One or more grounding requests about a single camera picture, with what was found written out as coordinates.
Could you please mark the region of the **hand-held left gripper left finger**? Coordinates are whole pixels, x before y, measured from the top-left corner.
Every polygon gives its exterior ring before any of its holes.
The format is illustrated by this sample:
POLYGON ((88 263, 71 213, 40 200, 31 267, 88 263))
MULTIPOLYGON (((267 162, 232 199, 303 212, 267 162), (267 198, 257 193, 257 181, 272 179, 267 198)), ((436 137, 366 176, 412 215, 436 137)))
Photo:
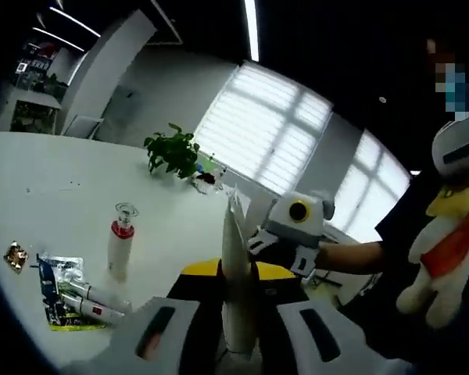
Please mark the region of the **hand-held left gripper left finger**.
POLYGON ((99 354, 64 374, 213 374, 226 279, 220 259, 186 266, 165 297, 126 316, 99 354))

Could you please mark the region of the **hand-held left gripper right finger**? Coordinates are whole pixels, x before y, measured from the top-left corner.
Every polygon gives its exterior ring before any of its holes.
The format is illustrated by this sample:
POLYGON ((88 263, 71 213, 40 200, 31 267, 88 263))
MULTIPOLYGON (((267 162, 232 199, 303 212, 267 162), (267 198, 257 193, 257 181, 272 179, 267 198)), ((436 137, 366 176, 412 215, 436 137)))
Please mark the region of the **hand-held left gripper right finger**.
POLYGON ((397 374, 399 362, 367 345, 365 334, 329 300, 310 299, 281 266, 252 264, 264 374, 397 374))

